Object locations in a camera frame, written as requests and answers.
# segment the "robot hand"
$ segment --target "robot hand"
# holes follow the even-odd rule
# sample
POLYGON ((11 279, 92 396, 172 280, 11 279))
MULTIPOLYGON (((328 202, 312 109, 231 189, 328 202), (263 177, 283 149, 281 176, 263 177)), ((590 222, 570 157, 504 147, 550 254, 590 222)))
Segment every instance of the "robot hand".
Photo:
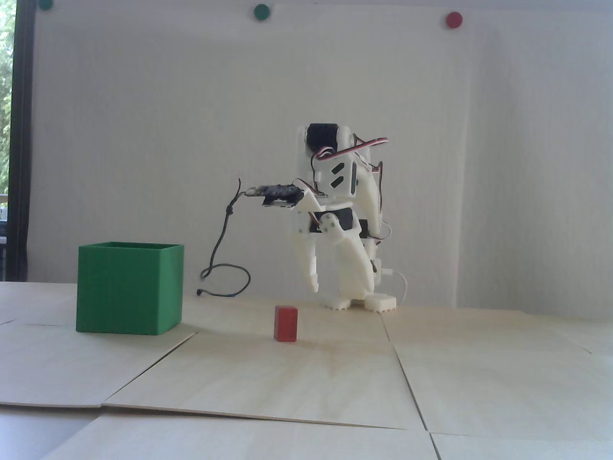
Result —
POLYGON ((263 196, 262 206, 294 207, 304 192, 295 185, 259 185, 247 189, 245 196, 263 196))

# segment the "black cable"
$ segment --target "black cable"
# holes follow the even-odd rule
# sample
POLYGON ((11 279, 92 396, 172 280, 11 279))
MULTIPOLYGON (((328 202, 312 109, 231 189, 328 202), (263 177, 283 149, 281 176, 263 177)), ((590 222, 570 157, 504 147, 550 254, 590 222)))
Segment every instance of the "black cable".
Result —
POLYGON ((224 227, 221 230, 221 235, 219 235, 219 239, 217 240, 217 243, 215 244, 215 248, 213 249, 213 252, 211 253, 211 260, 208 263, 208 267, 205 268, 202 272, 200 272, 200 279, 202 281, 204 281, 211 274, 213 269, 216 269, 217 267, 232 267, 232 268, 238 268, 239 270, 244 271, 247 274, 247 282, 245 283, 245 285, 243 286, 242 289, 240 289, 240 290, 238 290, 238 291, 236 291, 235 293, 232 293, 232 294, 216 294, 216 293, 212 293, 211 291, 207 291, 206 289, 199 288, 196 291, 196 295, 197 296, 200 296, 202 293, 207 293, 208 295, 215 296, 215 297, 235 297, 235 296, 238 296, 245 289, 247 289, 247 286, 249 286, 249 284, 251 283, 251 274, 249 273, 249 270, 247 270, 245 267, 241 267, 240 265, 235 265, 235 264, 226 264, 226 263, 213 265, 213 261, 215 260, 215 253, 217 252, 217 249, 219 248, 219 245, 221 244, 221 241, 223 240, 224 236, 226 235, 226 228, 228 226, 228 219, 234 213, 234 210, 232 209, 232 206, 234 206, 236 201, 244 193, 244 192, 240 191, 240 187, 241 187, 241 182, 240 182, 240 179, 239 179, 238 180, 238 190, 236 191, 236 194, 234 195, 234 198, 232 198, 232 200, 230 201, 230 204, 228 204, 228 206, 226 207, 226 218, 224 219, 224 227))
POLYGON ((315 154, 311 155, 311 170, 313 171, 313 185, 315 186, 315 190, 319 191, 319 187, 317 186, 317 181, 315 180, 315 167, 313 166, 313 160, 315 159, 315 154))

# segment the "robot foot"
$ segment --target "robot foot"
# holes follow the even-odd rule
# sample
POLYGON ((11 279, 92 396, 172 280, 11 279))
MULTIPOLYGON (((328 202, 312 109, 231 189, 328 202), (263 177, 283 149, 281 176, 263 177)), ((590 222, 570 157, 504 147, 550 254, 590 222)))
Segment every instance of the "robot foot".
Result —
POLYGON ((351 306, 351 299, 324 299, 321 304, 327 309, 346 310, 351 306))
POLYGON ((386 294, 371 294, 364 299, 364 308, 371 312, 386 312, 396 309, 396 297, 386 294))

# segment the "green magnet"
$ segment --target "green magnet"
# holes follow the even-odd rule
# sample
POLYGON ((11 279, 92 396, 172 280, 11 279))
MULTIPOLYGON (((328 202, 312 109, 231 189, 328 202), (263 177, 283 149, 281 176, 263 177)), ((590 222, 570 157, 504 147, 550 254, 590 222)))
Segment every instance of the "green magnet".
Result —
POLYGON ((270 17, 270 7, 260 3, 253 9, 253 14, 258 21, 266 21, 270 17))

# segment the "red magnet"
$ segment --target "red magnet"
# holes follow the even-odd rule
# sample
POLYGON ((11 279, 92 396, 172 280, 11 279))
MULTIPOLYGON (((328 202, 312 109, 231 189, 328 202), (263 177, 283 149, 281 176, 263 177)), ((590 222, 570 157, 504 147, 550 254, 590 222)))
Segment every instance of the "red magnet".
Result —
POLYGON ((457 11, 453 11, 447 15, 445 22, 450 29, 457 29, 462 25, 462 15, 457 11))

